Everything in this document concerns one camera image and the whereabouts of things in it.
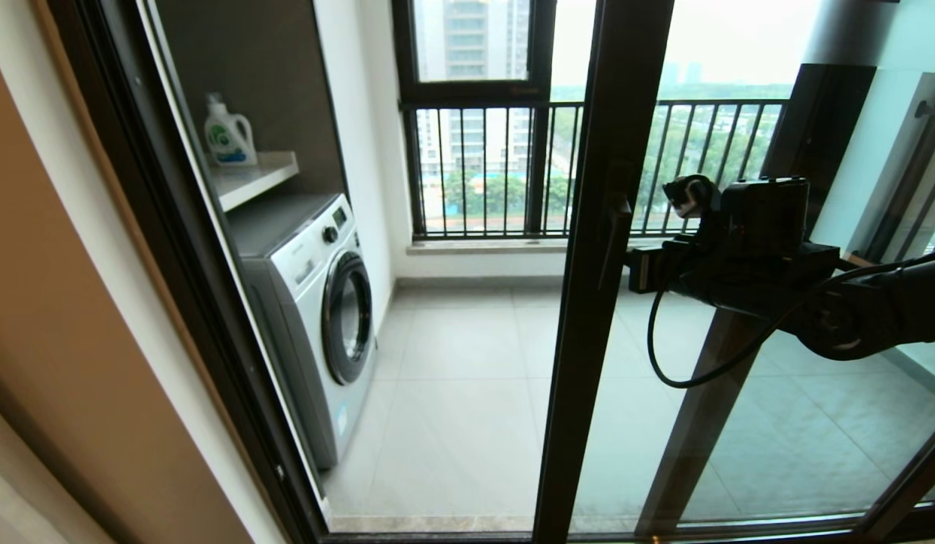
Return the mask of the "white detergent bottle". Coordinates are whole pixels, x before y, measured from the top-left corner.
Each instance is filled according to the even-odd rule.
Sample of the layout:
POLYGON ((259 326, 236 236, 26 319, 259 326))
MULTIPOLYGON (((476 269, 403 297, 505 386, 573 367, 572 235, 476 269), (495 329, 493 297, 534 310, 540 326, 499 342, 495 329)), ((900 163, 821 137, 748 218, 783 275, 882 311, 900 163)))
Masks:
POLYGON ((204 139, 213 162, 221 168, 259 165, 250 121, 230 113, 219 93, 206 94, 204 139))

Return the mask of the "white front-load washing machine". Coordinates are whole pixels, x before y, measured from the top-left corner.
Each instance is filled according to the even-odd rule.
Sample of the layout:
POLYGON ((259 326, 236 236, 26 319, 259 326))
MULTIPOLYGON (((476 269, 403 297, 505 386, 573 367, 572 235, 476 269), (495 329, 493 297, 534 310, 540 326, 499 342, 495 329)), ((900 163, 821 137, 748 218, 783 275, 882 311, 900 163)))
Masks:
POLYGON ((249 304, 313 465, 346 455, 375 367, 373 289, 342 193, 281 195, 226 214, 249 304))

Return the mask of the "black metal balcony railing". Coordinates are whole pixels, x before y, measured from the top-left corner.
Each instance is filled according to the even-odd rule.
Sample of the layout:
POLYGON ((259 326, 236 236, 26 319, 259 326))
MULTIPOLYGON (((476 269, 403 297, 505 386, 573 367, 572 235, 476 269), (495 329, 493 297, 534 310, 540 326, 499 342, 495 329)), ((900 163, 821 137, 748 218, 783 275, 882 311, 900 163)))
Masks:
MULTIPOLYGON (((721 186, 761 175, 788 100, 661 100, 646 131, 630 235, 693 233, 663 185, 681 175, 721 186)), ((561 239, 573 227, 582 102, 402 109, 412 240, 561 239)))

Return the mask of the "dark door handle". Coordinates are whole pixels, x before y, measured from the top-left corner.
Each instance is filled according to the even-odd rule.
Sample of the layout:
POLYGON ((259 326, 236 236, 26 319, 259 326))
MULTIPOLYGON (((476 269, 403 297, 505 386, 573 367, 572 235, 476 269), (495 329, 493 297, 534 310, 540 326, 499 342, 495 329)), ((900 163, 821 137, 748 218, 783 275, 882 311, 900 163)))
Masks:
POLYGON ((599 292, 622 271, 634 214, 627 193, 615 191, 606 195, 605 211, 602 230, 603 255, 597 283, 599 292))

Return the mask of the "black side balcony railing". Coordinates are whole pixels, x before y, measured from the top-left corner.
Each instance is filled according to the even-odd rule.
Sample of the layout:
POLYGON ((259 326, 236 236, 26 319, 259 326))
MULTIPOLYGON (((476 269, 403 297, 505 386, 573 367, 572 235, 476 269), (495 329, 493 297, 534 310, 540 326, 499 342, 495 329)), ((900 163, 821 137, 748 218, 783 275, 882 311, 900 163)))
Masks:
POLYGON ((871 263, 902 261, 935 200, 935 73, 924 73, 883 165, 855 252, 871 263))

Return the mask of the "white stone shelf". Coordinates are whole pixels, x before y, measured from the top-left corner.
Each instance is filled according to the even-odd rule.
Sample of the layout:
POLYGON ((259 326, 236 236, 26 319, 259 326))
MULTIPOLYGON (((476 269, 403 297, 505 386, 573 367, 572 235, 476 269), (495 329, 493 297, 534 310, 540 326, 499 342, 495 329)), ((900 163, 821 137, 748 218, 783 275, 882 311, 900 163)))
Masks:
POLYGON ((224 212, 243 206, 301 171, 294 151, 264 152, 258 159, 257 165, 211 167, 209 179, 224 212))

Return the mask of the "grey stone window sill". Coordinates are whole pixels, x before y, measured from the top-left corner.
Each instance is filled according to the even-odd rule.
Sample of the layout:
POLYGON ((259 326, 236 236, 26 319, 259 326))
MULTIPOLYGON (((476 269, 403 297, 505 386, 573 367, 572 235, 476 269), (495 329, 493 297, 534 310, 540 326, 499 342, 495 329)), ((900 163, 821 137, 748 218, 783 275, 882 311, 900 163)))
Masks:
POLYGON ((430 238, 413 241, 406 247, 409 257, 441 255, 551 255, 568 251, 569 237, 519 238, 482 237, 477 239, 430 238))

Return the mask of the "dark framed sliding glass door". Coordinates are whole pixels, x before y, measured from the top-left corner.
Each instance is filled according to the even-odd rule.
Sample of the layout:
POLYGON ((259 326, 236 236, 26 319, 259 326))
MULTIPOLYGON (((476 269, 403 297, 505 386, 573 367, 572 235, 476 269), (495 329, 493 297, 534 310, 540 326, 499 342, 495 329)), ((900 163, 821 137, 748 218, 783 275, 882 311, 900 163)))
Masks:
MULTIPOLYGON (((760 351, 671 538, 634 534, 717 308, 602 292, 606 195, 639 190, 661 100, 789 101, 819 0, 599 0, 532 544, 891 544, 935 539, 935 376, 900 351, 828 360, 781 331, 760 351)), ((935 0, 900 0, 810 241, 855 248, 924 73, 935 0)), ((909 259, 935 251, 935 200, 909 259)), ((933 343, 908 344, 922 348, 933 343)))

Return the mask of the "dark outer door frame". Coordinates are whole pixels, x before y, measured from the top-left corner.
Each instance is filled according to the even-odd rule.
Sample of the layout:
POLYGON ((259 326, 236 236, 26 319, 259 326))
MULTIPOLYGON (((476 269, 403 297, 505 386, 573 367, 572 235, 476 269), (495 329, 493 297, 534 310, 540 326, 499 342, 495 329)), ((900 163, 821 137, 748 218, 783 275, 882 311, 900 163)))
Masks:
MULTIPOLYGON (((553 86, 588 87, 599 0, 560 0, 553 86)), ((409 257, 390 0, 49 0, 161 277, 296 544, 532 544, 567 252, 409 257), (211 185, 206 94, 342 193, 374 300, 346 455, 313 465, 211 185)))

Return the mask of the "frosted white glass sticker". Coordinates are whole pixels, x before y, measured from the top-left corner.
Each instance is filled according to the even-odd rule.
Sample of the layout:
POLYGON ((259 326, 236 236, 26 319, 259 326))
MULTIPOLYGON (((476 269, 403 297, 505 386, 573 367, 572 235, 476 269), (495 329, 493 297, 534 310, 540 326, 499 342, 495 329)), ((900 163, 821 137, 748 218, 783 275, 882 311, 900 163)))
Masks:
POLYGON ((878 66, 900 0, 819 0, 803 64, 878 66))

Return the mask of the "dark window frame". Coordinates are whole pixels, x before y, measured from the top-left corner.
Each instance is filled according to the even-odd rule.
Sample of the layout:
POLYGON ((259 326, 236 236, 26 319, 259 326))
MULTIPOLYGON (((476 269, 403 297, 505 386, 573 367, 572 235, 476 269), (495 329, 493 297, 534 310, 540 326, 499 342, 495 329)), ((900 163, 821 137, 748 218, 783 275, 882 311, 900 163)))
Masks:
POLYGON ((410 239, 567 238, 579 86, 553 86, 560 0, 390 0, 410 239))

